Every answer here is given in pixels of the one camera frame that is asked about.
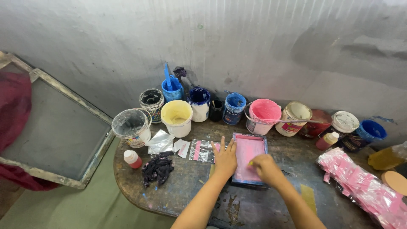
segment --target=paint-stained table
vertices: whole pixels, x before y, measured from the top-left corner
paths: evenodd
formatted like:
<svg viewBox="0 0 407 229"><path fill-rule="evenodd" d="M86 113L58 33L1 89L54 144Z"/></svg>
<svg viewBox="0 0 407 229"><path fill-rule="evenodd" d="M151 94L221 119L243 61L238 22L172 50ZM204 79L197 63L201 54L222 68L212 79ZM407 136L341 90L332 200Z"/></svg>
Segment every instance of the paint-stained table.
<svg viewBox="0 0 407 229"><path fill-rule="evenodd" d="M192 139L220 141L232 137L233 132L247 133L245 119L230 126L223 121L209 120L192 123L190 134L183 140ZM152 124L151 132L163 129L164 124ZM269 153L284 171L290 173L288 180L300 192L301 184L314 190L318 217L327 228L370 229L380 228L361 208L341 194L334 184L322 181L324 171L316 165L316 158L322 153L315 147L316 140L303 140L299 136L284 137L274 128L266 135ZM161 187L153 182L143 186L141 168L132 169L123 160L123 152L131 149L123 140L114 156L114 175L123 195L135 206L156 214L177 217L208 180L210 163L171 156L175 169ZM150 160L147 147L136 149L143 163ZM368 164L368 155L374 151L366 148L358 154L349 154L354 162L378 176ZM228 229L271 229L295 228L288 210L278 192L274 189L255 190L225 185L217 199L209 224Z"/></svg>

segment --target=green floor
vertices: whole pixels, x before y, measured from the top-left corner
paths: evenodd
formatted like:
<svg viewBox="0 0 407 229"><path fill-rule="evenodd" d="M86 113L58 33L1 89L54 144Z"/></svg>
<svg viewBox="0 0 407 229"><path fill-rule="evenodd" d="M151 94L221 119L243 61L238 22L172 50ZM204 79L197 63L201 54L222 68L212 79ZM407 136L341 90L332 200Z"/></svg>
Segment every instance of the green floor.
<svg viewBox="0 0 407 229"><path fill-rule="evenodd" d="M121 194L113 174L115 138L84 190L26 190L0 220L4 229L166 229L174 218L142 211Z"/></svg>

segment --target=hand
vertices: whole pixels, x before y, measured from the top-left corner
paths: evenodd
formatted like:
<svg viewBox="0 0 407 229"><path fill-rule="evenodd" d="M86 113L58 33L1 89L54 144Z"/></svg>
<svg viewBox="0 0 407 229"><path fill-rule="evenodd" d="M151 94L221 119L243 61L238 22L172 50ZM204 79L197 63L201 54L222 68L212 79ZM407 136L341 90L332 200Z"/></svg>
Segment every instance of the hand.
<svg viewBox="0 0 407 229"><path fill-rule="evenodd" d="M263 154L253 158L249 165L253 166L260 179L268 185L277 188L287 181L281 169L268 154Z"/></svg>
<svg viewBox="0 0 407 229"><path fill-rule="evenodd" d="M226 179L229 179L237 168L237 159L236 159L236 142L233 139L230 140L228 148L225 149L225 136L222 136L220 152L215 147L213 141L212 149L215 154L215 173L224 176Z"/></svg>

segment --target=paint bucket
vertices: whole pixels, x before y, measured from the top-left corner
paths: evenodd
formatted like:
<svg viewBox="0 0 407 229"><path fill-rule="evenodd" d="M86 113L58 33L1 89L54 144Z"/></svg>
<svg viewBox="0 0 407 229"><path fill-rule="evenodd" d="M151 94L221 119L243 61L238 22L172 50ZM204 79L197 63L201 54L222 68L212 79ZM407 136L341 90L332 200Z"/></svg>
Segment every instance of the paint bucket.
<svg viewBox="0 0 407 229"><path fill-rule="evenodd" d="M164 105L164 96L155 88L143 91L138 99L140 106L151 115L152 123L161 122L161 108Z"/></svg>
<svg viewBox="0 0 407 229"><path fill-rule="evenodd" d="M166 103L161 110L161 120L168 133L176 138L182 138L191 131L192 108L187 102L174 100Z"/></svg>
<svg viewBox="0 0 407 229"><path fill-rule="evenodd" d="M209 106L209 119L213 122L220 121L223 114L223 102L220 100L213 100Z"/></svg>
<svg viewBox="0 0 407 229"><path fill-rule="evenodd" d="M281 120L309 120L312 117L311 109L298 102L292 101L284 108L281 114ZM282 123L279 122L275 125L277 132L286 137L294 136L306 122L302 123Z"/></svg>
<svg viewBox="0 0 407 229"><path fill-rule="evenodd" d="M242 117L242 111L246 107L246 99L237 92L228 94L223 109L223 121L229 125L236 125Z"/></svg>
<svg viewBox="0 0 407 229"><path fill-rule="evenodd" d="M303 128L298 132L298 135L305 139L315 138L317 135L326 130L332 123L331 115L318 109L312 109L312 117L310 120L320 121L323 123L306 123Z"/></svg>
<svg viewBox="0 0 407 229"><path fill-rule="evenodd" d="M130 147L140 148L151 138L151 115L143 108L133 108L120 112L112 121L116 137L124 139Z"/></svg>
<svg viewBox="0 0 407 229"><path fill-rule="evenodd" d="M336 132L339 134L338 141L359 127L359 120L349 112L338 111L332 115L331 125L318 135L324 137L327 133Z"/></svg>
<svg viewBox="0 0 407 229"><path fill-rule="evenodd" d="M344 150L356 153L372 142L378 142L387 137L386 130L379 123L372 120L363 120L359 127L346 135L339 142Z"/></svg>
<svg viewBox="0 0 407 229"><path fill-rule="evenodd" d="M184 93L184 88L182 87L181 83L178 81L177 78L170 78L172 91L168 90L167 82L164 80L161 84L162 87L162 94L164 95L165 101L173 101L182 99L182 94Z"/></svg>
<svg viewBox="0 0 407 229"><path fill-rule="evenodd" d="M278 123L278 121L267 121L267 119L279 120L281 117L281 107L269 99L257 99L246 107L249 107L250 114L248 116L245 109L246 128L252 134L266 135L273 125Z"/></svg>
<svg viewBox="0 0 407 229"><path fill-rule="evenodd" d="M189 95L187 101L192 107L192 121L199 123L207 120L210 103L209 91L204 88L194 87L189 90Z"/></svg>

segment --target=round cork lid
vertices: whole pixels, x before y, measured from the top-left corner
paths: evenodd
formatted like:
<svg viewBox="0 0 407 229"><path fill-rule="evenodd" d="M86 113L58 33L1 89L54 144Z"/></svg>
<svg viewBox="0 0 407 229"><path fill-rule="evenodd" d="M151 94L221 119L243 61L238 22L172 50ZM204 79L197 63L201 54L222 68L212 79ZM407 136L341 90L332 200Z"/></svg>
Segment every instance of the round cork lid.
<svg viewBox="0 0 407 229"><path fill-rule="evenodd" d="M394 191L407 196L407 179L400 173L387 171L382 173L382 180Z"/></svg>

